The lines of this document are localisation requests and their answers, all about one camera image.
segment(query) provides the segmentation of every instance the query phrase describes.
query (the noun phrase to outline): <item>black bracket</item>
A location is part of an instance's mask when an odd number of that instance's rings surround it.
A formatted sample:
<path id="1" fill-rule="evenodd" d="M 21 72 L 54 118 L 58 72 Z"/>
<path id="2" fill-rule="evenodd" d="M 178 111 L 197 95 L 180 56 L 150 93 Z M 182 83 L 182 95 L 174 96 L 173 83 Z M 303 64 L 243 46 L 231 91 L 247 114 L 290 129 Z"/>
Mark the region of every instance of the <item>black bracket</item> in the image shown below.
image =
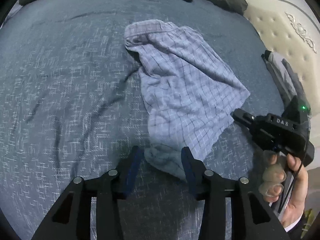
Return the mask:
<path id="1" fill-rule="evenodd" d="M 190 193 L 196 200 L 205 200 L 199 240 L 225 239 L 227 197 L 231 198 L 232 239 L 289 240 L 261 194 L 250 189 L 247 178 L 225 179 L 207 170 L 189 147 L 181 150 L 181 160 Z"/>
<path id="2" fill-rule="evenodd" d="M 118 199 L 133 190 L 143 152 L 134 146 L 126 159 L 99 178 L 74 178 L 53 204 L 32 240 L 90 240 L 91 198 L 97 197 L 98 239 L 123 240 Z"/>

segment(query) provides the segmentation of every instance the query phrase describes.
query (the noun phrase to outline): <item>fingernail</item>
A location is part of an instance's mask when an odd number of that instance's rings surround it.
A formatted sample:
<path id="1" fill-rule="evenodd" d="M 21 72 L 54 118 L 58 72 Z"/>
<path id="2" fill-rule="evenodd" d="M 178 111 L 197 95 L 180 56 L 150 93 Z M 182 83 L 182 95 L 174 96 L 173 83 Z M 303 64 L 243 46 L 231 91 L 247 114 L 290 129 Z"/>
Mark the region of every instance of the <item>fingernail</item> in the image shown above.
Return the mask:
<path id="1" fill-rule="evenodd" d="M 281 193 L 282 187 L 279 186 L 279 185 L 275 185 L 275 186 L 273 187 L 273 190 L 274 190 L 274 192 L 275 192 L 276 195 L 279 195 L 279 194 Z"/>
<path id="2" fill-rule="evenodd" d="M 284 179 L 284 174 L 283 173 L 278 173 L 277 177 L 279 180 L 283 180 Z"/>

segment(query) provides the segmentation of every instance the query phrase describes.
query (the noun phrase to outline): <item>white headboard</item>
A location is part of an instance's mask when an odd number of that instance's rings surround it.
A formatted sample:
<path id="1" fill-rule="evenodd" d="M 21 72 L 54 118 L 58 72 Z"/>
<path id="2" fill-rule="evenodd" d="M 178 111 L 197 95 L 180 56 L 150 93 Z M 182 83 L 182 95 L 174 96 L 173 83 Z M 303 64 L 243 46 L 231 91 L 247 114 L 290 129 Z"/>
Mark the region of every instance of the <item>white headboard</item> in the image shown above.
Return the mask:
<path id="1" fill-rule="evenodd" d="M 311 105 L 310 141 L 320 147 L 320 24 L 304 0 L 246 0 L 244 16 L 270 51 L 298 74 Z"/>

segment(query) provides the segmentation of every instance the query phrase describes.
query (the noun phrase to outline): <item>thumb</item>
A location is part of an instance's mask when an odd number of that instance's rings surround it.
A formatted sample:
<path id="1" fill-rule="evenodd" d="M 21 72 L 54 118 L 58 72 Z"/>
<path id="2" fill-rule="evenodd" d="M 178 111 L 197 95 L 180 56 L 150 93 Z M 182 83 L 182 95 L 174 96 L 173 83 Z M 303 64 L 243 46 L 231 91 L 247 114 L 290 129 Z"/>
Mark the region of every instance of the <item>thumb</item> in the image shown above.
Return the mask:
<path id="1" fill-rule="evenodd" d="M 287 163 L 288 163 L 288 166 L 289 168 L 292 170 L 292 171 L 297 171 L 299 169 L 299 166 L 301 164 L 301 161 L 297 161 L 297 157 L 293 157 L 290 153 L 287 154 Z"/>
<path id="2" fill-rule="evenodd" d="M 292 171 L 297 171 L 301 164 L 301 160 L 297 157 L 293 157 L 291 154 L 287 155 L 287 163 Z M 308 172 L 306 168 L 302 165 L 301 170 L 297 174 L 296 183 L 293 187 L 291 198 L 289 203 L 297 206 L 304 206 L 304 201 L 306 199 L 308 192 Z"/>

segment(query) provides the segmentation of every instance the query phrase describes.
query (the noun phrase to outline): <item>gray comforter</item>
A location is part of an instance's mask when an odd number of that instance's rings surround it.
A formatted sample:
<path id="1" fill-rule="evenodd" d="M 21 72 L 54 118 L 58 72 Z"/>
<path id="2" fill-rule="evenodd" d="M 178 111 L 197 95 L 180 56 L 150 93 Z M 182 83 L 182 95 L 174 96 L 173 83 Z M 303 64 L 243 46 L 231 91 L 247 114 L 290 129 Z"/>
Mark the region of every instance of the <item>gray comforter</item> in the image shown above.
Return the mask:
<path id="1" fill-rule="evenodd" d="M 128 24 L 147 19 L 199 31 L 250 91 L 246 111 L 282 112 L 258 34 L 242 16 L 208 1 L 30 3 L 0 30 L 0 208 L 22 240 L 32 237 L 73 177 L 97 177 L 131 146 L 149 145 L 140 63 L 123 39 Z M 236 124 L 205 164 L 224 177 L 259 183 L 260 155 Z M 192 199 L 184 182 L 144 162 L 119 209 L 125 239 L 197 239 L 203 202 Z"/>

